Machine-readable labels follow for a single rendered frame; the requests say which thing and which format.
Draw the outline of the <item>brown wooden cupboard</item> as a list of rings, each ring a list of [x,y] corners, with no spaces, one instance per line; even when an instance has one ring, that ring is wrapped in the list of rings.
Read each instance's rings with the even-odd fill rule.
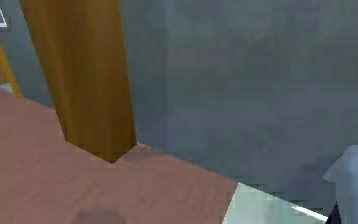
[[[113,163],[136,144],[119,0],[19,0],[67,142]]]

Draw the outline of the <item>pale blue grey object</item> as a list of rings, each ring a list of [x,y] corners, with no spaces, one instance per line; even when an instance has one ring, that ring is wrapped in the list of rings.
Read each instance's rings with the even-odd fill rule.
[[[358,224],[358,145],[350,145],[323,179],[335,185],[342,224]]]

